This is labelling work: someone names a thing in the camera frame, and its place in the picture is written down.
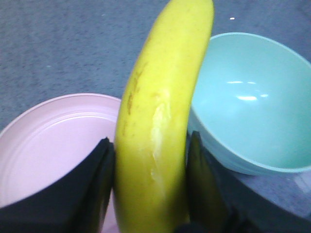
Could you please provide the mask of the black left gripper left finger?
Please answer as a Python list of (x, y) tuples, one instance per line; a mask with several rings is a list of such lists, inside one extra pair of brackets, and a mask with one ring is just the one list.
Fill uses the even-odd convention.
[(99, 233), (114, 179), (108, 138), (72, 171), (45, 189), (0, 210), (2, 233)]

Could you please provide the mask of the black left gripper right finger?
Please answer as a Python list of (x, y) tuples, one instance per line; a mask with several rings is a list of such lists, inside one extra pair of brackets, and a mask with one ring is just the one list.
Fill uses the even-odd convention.
[(187, 159), (191, 222), (209, 233), (309, 233), (311, 221), (271, 203), (237, 179), (193, 131)]

